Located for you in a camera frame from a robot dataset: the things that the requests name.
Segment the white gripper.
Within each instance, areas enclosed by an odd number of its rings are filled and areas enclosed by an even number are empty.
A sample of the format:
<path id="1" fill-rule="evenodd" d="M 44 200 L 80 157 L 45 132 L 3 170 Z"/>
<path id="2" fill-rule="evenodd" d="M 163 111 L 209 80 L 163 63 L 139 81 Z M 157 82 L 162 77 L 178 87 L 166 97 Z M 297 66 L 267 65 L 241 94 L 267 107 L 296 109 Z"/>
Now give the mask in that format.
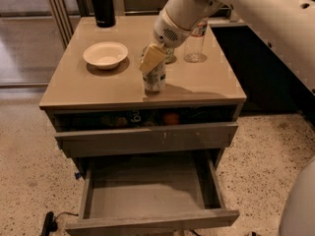
<path id="1" fill-rule="evenodd" d="M 165 47 L 177 48 L 190 36 L 193 24 L 193 17 L 189 13 L 180 10 L 168 11 L 164 7 L 154 24 L 154 38 Z M 145 50 L 140 70 L 147 74 L 164 59 L 163 46 L 151 43 Z"/>

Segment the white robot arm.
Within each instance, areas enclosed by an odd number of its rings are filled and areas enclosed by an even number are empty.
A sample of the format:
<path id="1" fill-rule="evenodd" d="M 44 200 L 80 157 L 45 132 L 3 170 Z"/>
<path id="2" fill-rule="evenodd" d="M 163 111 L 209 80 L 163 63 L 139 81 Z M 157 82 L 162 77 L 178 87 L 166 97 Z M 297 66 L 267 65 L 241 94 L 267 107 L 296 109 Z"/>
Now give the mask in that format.
<path id="1" fill-rule="evenodd" d="M 155 21 L 158 46 L 178 47 L 201 21 L 228 6 L 245 23 L 215 36 L 247 95 L 245 107 L 295 105 L 315 116 L 315 6 L 312 0 L 168 0 Z"/>

